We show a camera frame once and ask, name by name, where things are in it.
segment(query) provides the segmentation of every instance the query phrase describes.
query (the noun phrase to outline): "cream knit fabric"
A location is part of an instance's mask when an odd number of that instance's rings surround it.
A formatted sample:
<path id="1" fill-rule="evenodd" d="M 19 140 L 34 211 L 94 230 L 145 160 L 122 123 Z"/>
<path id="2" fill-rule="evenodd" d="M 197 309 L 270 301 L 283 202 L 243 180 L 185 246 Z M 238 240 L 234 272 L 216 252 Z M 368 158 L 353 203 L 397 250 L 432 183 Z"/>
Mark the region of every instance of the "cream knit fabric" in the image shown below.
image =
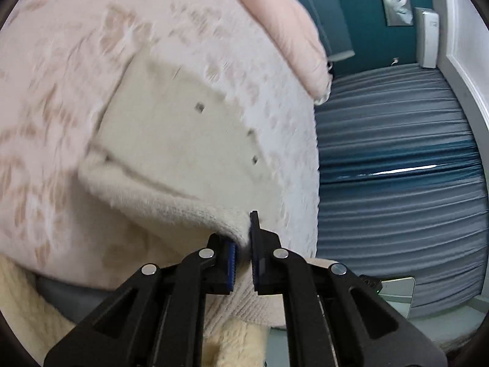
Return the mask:
<path id="1" fill-rule="evenodd" d="M 254 293 L 248 262 L 251 210 L 263 228 L 283 232 L 280 187 L 224 95 L 144 48 L 108 106 L 79 179 L 163 239 L 169 261 L 205 247 L 213 232 L 238 244 L 235 291 L 209 297 L 206 334 L 230 315 L 284 324 L 281 298 Z"/>
<path id="2" fill-rule="evenodd" d="M 36 292 L 28 273 L 1 254 L 0 311 L 39 365 L 74 327 Z M 262 367 L 267 339 L 268 327 L 231 318 L 212 337 L 204 338 L 202 367 Z"/>

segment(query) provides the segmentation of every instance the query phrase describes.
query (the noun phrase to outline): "gray pleated fabric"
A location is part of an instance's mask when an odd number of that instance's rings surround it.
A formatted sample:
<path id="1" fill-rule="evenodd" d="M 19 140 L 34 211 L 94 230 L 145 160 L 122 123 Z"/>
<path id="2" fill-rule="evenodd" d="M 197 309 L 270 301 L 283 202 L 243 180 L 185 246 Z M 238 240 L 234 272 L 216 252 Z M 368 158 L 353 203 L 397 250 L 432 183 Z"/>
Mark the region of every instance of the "gray pleated fabric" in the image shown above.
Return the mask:
<path id="1" fill-rule="evenodd" d="M 339 0 L 298 0 L 314 21 L 331 62 L 355 55 Z"/>
<path id="2" fill-rule="evenodd" d="M 316 109 L 317 256 L 416 279 L 411 316 L 480 294 L 489 204 L 475 140 L 437 69 L 402 65 L 333 81 Z"/>

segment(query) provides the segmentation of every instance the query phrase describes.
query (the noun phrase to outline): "white wall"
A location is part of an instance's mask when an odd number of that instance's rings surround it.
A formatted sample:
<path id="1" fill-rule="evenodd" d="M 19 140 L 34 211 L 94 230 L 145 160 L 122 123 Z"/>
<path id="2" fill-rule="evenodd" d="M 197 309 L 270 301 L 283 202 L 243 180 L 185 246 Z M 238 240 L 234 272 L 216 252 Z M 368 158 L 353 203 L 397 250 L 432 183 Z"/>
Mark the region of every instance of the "white wall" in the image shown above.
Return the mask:
<path id="1" fill-rule="evenodd" d="M 489 183 L 489 30 L 470 0 L 433 0 L 433 8 L 440 18 L 438 67 L 464 109 Z M 489 297 L 489 271 L 482 295 Z"/>

